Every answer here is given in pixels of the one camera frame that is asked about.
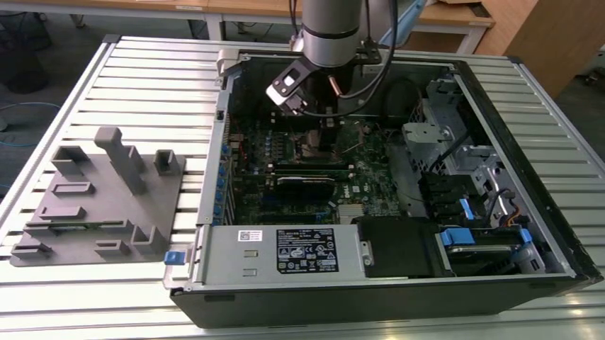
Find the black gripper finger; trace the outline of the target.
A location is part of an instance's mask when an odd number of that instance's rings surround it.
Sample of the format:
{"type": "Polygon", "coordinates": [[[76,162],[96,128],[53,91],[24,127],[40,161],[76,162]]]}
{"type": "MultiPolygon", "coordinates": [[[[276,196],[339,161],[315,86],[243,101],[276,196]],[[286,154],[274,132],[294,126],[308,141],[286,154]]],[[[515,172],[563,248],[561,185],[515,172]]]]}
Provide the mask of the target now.
{"type": "Polygon", "coordinates": [[[322,118],[319,122],[319,154],[322,157],[327,157],[336,143],[340,123],[338,118],[322,118]]]}

